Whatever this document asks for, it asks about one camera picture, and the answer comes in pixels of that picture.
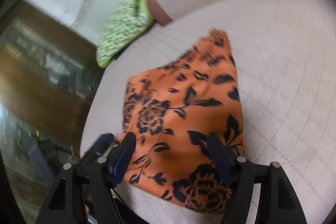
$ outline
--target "beige sofa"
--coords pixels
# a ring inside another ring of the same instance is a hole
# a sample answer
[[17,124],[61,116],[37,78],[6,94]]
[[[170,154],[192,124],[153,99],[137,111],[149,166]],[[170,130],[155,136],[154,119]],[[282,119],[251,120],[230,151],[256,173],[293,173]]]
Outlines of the beige sofa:
[[[155,25],[105,70],[87,118],[81,154],[99,134],[122,131],[127,78],[176,59],[212,27],[226,30],[238,70],[244,148],[252,161],[279,161],[307,222],[322,223],[336,202],[335,0],[217,0]],[[149,223],[219,223],[136,187],[118,186]],[[247,223],[254,223],[255,187]]]

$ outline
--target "green pillow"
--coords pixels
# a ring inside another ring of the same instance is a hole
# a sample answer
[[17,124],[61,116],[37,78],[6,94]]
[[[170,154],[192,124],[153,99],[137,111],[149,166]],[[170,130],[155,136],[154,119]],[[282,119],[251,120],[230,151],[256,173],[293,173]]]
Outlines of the green pillow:
[[121,0],[109,18],[97,47],[98,66],[107,67],[119,51],[141,36],[153,23],[146,0]]

